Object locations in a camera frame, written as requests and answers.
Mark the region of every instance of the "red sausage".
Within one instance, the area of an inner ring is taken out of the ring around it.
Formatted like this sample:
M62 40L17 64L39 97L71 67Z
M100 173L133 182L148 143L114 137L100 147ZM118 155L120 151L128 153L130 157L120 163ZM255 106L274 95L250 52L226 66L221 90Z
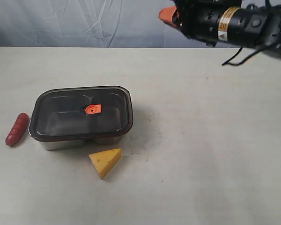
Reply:
M11 128L8 136L5 139L5 144L13 146L21 139L29 123L29 116L26 113L21 113L15 120L13 128Z

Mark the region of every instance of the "stainless steel container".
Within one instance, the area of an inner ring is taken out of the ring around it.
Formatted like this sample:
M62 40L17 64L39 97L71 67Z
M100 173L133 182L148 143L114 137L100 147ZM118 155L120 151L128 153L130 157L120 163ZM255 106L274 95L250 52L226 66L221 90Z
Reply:
M55 89L42 94L29 134L47 150L120 141L133 124L129 92L119 86Z

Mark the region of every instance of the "white table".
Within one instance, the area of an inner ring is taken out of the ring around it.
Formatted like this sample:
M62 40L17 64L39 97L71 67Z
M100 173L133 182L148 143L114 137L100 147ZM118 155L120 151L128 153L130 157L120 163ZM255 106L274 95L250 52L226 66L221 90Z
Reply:
M0 225L281 225L281 61L221 67L235 51L0 48ZM4 144L41 93L97 85L131 93L118 145ZM100 180L88 154L113 147Z

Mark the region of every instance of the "cheese wedge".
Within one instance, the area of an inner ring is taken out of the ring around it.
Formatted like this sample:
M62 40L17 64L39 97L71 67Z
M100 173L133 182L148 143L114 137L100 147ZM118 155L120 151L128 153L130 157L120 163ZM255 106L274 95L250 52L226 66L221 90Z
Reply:
M121 149L112 149L90 154L89 158L101 179L112 169L122 156Z

